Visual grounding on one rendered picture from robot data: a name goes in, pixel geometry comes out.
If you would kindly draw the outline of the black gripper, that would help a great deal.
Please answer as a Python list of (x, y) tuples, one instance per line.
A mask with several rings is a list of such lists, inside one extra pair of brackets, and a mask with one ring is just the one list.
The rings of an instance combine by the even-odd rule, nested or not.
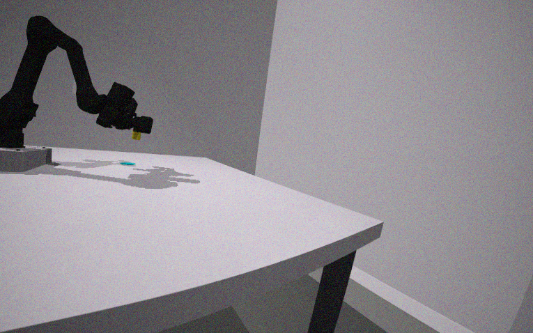
[[(133, 130), (134, 132), (141, 132), (141, 133), (147, 133), (147, 134), (151, 133), (152, 124), (153, 124), (153, 119), (151, 117), (135, 116), (133, 118), (131, 114), (128, 114), (128, 111), (123, 111), (123, 112), (124, 112), (124, 120), (121, 124), (113, 125), (109, 123), (107, 127), (108, 128), (115, 127), (118, 130), (124, 130), (124, 129), (130, 130), (131, 128), (134, 128)], [(113, 125), (113, 127), (111, 125)]]

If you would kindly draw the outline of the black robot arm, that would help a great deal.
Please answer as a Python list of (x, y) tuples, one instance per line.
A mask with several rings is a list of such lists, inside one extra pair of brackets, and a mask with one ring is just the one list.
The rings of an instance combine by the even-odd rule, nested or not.
[(38, 108), (38, 104), (33, 103), (33, 92), (47, 55), (57, 46), (67, 52), (77, 84), (78, 107), (90, 114), (99, 114), (96, 124), (105, 128), (109, 123), (119, 125), (124, 120), (123, 111), (137, 116), (135, 92), (125, 85), (114, 82), (109, 94), (98, 95), (88, 73), (82, 46), (49, 19), (31, 17), (26, 35), (28, 45), (12, 88), (0, 99), (0, 148), (25, 148), (22, 128), (36, 117)]

